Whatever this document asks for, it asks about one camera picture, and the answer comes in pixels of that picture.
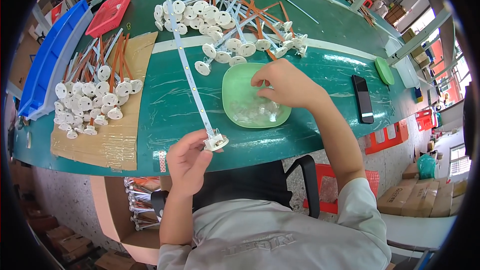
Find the red plastic stool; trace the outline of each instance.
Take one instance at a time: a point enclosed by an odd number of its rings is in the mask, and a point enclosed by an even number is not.
[[[432,109],[428,109],[425,111],[418,111],[417,113],[415,113],[415,120],[419,121],[421,119],[431,118],[433,114],[434,114],[434,111]]]
[[[395,137],[393,139],[388,139],[387,128],[385,127],[383,129],[383,135],[385,137],[385,141],[381,143],[377,143],[377,138],[375,137],[375,133],[371,133],[369,135],[371,146],[368,148],[365,148],[365,154],[373,154],[373,153],[380,152],[384,149],[402,144],[403,142],[409,139],[409,128],[407,127],[407,121],[405,119],[393,124],[393,127],[395,128]]]
[[[363,3],[363,5],[366,6],[367,8],[369,8],[369,9],[372,6],[372,4],[374,4],[374,2],[372,0],[365,0],[365,2]]]
[[[322,187],[322,178],[335,177],[335,174],[333,173],[332,167],[328,164],[315,164],[315,170],[317,172],[318,194],[320,195],[321,194],[320,189]],[[380,175],[378,174],[377,171],[369,171],[369,170],[365,170],[365,174],[367,175],[367,180],[368,180],[368,184],[370,185],[370,190],[375,195],[375,197],[377,197]],[[339,213],[338,201],[339,201],[338,199],[336,199],[335,202],[333,203],[320,201],[320,210],[322,212],[338,214]],[[307,199],[303,200],[303,207],[308,208]]]
[[[418,131],[433,129],[435,127],[436,119],[433,119],[433,115],[434,111],[431,108],[415,113],[415,120],[418,124]]]

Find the green plate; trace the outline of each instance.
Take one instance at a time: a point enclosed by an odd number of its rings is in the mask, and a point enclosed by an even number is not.
[[[395,80],[393,79],[392,71],[388,66],[387,60],[383,57],[377,57],[375,59],[375,67],[380,75],[381,80],[387,85],[393,85]]]
[[[249,129],[267,129],[283,124],[292,108],[257,96],[262,87],[250,81],[264,63],[238,63],[223,75],[223,109],[233,123]]]

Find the white plastic container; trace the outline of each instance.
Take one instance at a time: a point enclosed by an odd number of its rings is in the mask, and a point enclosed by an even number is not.
[[[399,42],[399,40],[393,37],[388,37],[387,45],[385,45],[385,51],[387,51],[387,55],[389,57],[397,52],[400,48],[402,48],[402,44]],[[420,80],[408,55],[395,63],[393,67],[398,70],[398,74],[400,75],[405,88],[408,89],[420,87]]]
[[[55,66],[53,67],[52,75],[50,77],[50,81],[48,82],[43,105],[41,105],[35,113],[29,115],[27,117],[28,120],[36,121],[40,117],[55,111],[54,104],[57,101],[55,86],[62,80],[65,69],[70,63],[70,59],[74,54],[75,48],[77,47],[80,38],[83,36],[92,19],[93,14],[91,8],[88,8],[83,16],[81,16],[80,21],[78,21],[77,25],[73,29],[73,32],[65,42],[60,55],[58,56],[57,63],[55,63]]]

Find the green plastic bag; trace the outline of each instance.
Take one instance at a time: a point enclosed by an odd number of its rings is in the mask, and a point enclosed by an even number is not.
[[[435,159],[428,154],[422,155],[417,160],[420,179],[435,178]]]

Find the left hand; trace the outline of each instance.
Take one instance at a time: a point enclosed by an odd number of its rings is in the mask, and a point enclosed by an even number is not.
[[[172,178],[171,192],[188,197],[200,191],[204,184],[204,173],[213,157],[213,152],[202,150],[207,138],[207,131],[200,129],[184,135],[170,146],[166,163]]]

